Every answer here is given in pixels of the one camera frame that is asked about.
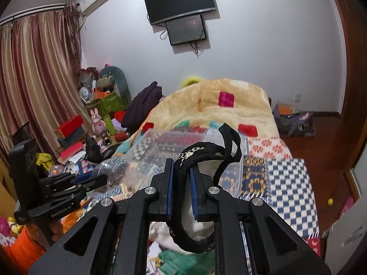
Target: power outlet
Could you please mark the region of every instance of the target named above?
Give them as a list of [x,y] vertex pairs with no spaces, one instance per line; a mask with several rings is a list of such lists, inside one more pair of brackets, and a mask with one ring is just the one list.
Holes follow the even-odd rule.
[[300,94],[294,94],[294,101],[300,102]]

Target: baseboard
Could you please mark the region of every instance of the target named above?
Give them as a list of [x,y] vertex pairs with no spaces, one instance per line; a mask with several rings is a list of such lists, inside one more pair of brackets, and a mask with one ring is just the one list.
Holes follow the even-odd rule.
[[360,196],[361,196],[361,192],[360,192],[360,189],[358,187],[358,184],[356,182],[356,178],[355,178],[355,175],[353,173],[352,170],[346,170],[344,172],[344,175],[345,175],[345,179],[346,179],[346,182],[350,188],[350,191],[352,193],[352,196],[354,198],[354,201],[356,202]]
[[336,117],[340,118],[340,114],[338,112],[313,112],[314,117]]

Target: human hand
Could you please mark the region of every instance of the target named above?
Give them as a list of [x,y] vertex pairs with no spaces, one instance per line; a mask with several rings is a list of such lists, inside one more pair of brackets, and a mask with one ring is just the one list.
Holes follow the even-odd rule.
[[[51,222],[49,225],[53,233],[52,240],[57,241],[63,235],[63,225],[59,220]],[[44,247],[45,237],[42,235],[39,227],[34,222],[27,223],[25,227],[28,237],[36,242],[38,245]]]

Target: yellow blanket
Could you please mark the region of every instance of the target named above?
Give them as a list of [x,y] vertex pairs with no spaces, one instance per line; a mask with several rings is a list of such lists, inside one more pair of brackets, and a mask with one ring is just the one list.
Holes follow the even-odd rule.
[[[231,94],[233,107],[218,105],[220,95]],[[186,120],[193,127],[208,127],[210,121],[227,123],[234,129],[238,124],[250,124],[256,126],[261,138],[279,136],[265,91],[241,80],[207,80],[178,90],[161,101],[142,126],[152,122],[155,129],[170,130]]]

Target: wooden floor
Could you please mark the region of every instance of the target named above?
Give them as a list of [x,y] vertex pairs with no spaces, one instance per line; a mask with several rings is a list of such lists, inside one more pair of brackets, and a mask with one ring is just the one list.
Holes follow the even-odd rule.
[[[288,145],[293,158],[305,160],[322,233],[339,219],[340,211],[351,195],[342,171],[356,142],[338,118],[314,118],[314,122],[315,137],[287,138],[281,135],[281,138]],[[331,206],[327,205],[329,198],[334,200]]]

